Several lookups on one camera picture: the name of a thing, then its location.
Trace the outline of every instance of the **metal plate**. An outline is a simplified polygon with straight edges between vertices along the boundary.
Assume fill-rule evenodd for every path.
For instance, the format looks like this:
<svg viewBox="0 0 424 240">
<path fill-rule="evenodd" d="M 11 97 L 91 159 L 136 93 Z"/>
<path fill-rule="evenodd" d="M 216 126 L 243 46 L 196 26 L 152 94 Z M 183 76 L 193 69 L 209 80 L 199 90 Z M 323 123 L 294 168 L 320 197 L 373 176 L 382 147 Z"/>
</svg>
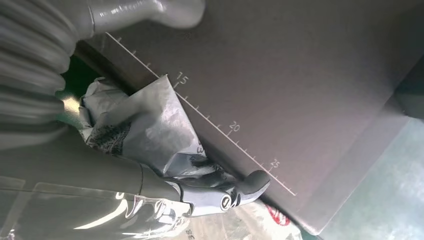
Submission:
<svg viewBox="0 0 424 240">
<path fill-rule="evenodd" d="M 168 74 L 209 155 L 269 172 L 268 199 L 318 234 L 406 122 L 386 102 L 424 53 L 422 3 L 210 1 L 194 29 L 90 44 L 136 89 Z"/>
</svg>

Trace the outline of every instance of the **green surface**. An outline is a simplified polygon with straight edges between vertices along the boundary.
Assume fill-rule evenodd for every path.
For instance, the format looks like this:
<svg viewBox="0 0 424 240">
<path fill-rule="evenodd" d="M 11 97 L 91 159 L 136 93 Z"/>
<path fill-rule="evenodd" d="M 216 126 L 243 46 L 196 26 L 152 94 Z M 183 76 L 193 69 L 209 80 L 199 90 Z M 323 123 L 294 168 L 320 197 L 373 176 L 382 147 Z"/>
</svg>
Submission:
<svg viewBox="0 0 424 240">
<path fill-rule="evenodd" d="M 56 97 L 64 102 L 65 112 L 60 114 L 57 119 L 81 129 L 78 109 L 80 98 L 86 93 L 94 79 L 100 77 L 100 75 L 81 59 L 72 56 L 69 70 L 62 74 L 62 77 L 66 81 L 66 87 L 63 91 L 56 92 Z"/>
<path fill-rule="evenodd" d="M 424 240 L 424 123 L 413 119 L 321 233 L 324 240 Z"/>
</svg>

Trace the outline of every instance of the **plastic sheet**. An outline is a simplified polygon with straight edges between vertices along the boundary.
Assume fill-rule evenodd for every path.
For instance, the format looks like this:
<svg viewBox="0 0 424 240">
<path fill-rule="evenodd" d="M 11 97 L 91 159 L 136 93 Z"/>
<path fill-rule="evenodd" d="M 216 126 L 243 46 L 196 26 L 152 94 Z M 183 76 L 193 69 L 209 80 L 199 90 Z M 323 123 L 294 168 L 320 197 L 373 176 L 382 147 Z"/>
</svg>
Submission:
<svg viewBox="0 0 424 240">
<path fill-rule="evenodd" d="M 189 224 L 183 202 L 47 183 L 19 192 L 22 186 L 0 178 L 1 240 L 147 240 Z"/>
</svg>

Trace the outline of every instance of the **gray surface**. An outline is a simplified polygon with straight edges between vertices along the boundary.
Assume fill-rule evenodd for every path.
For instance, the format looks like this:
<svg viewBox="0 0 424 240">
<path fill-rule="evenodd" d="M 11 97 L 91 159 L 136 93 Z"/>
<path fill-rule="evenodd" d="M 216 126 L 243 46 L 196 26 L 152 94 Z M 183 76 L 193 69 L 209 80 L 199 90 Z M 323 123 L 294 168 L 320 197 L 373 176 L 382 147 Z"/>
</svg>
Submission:
<svg viewBox="0 0 424 240">
<path fill-rule="evenodd" d="M 405 124 L 385 103 L 424 53 L 422 2 L 210 1 L 195 29 L 142 23 L 111 35 L 158 75 L 187 76 L 175 90 L 223 132 L 240 124 L 230 138 L 264 168 L 277 159 L 271 174 L 297 195 L 273 181 L 267 196 L 317 234 Z M 92 43 L 132 86 L 152 78 L 108 37 Z M 228 165 L 260 168 L 185 107 Z"/>
</svg>

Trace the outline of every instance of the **ribbed hose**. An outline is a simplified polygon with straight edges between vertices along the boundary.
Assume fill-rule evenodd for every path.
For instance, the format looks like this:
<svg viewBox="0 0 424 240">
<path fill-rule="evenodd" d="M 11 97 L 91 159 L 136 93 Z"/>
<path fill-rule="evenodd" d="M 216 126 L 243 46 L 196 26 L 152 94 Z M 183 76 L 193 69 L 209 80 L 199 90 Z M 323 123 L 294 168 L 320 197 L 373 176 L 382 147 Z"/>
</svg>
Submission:
<svg viewBox="0 0 424 240">
<path fill-rule="evenodd" d="M 0 0 L 0 150 L 64 131 L 55 92 L 78 40 L 143 19 L 192 27 L 204 8 L 204 0 Z"/>
</svg>

